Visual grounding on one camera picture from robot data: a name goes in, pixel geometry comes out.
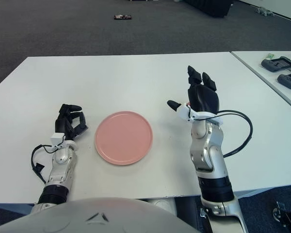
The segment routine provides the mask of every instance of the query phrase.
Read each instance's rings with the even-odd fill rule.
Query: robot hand
[[[55,133],[51,137],[52,145],[40,145],[32,152],[43,147],[47,153],[54,153],[52,158],[52,170],[47,181],[43,179],[40,172],[43,165],[33,164],[32,169],[35,174],[45,183],[39,202],[33,207],[32,213],[50,208],[54,205],[67,201],[68,193],[72,186],[74,167],[77,162],[75,151],[77,145],[73,139],[87,130],[85,117],[81,107],[76,105],[63,104],[59,110],[59,116],[55,121]],[[75,128],[72,127],[72,120],[79,117],[80,123]]]
[[[82,108],[79,106],[63,104],[59,110],[58,118],[55,121],[55,132],[64,133],[66,140],[73,140],[77,135],[87,130],[85,116],[83,112],[79,112],[81,110]],[[71,126],[72,120],[77,117],[80,118],[80,124],[73,128]]]
[[[191,66],[188,74],[190,102],[181,105],[169,100],[167,104],[182,119],[192,123],[190,157],[201,189],[205,229],[211,233],[246,233],[248,230],[221,151],[223,132],[220,128],[222,122],[216,115],[219,98],[215,93],[215,83],[206,73],[201,77]]]

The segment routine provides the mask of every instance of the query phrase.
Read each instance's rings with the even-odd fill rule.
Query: white desk
[[[291,51],[234,51],[232,52],[241,62],[266,82],[275,92],[291,105],[291,90],[281,85],[277,78],[280,74],[291,74],[290,71],[284,70],[272,73],[261,66],[261,62],[268,53],[275,55],[275,58],[286,56],[291,59]]]
[[[228,52],[29,57],[0,84],[0,202],[38,200],[43,184],[30,155],[49,143],[62,103],[82,106],[89,127],[76,141],[70,200],[199,195],[189,157],[191,125],[166,104],[188,100],[188,65],[215,80],[221,110],[242,111],[253,122],[248,146],[226,158],[234,191],[291,184],[291,107]],[[130,166],[105,162],[93,144],[99,123],[121,110],[142,114],[153,130],[150,153]],[[249,130],[236,116],[224,117],[222,129],[224,153],[239,146]],[[50,157],[42,150],[37,154],[45,177]]]

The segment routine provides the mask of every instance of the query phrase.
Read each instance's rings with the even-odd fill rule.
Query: white bracket
[[[177,108],[177,113],[182,119],[190,123],[194,123],[196,120],[217,116],[210,112],[196,112],[186,103]],[[223,121],[219,117],[212,118],[211,121],[218,123],[218,125],[223,124]]]

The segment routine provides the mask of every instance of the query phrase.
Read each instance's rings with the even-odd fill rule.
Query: gray carpet
[[[254,10],[235,2],[212,18],[173,0],[0,0],[0,82],[27,56],[291,50],[291,21]]]

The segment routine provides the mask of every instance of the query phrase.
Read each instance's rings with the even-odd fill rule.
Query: black object on floor
[[[185,0],[190,5],[214,17],[227,16],[232,0]]]
[[[131,19],[131,15],[116,15],[114,19]]]

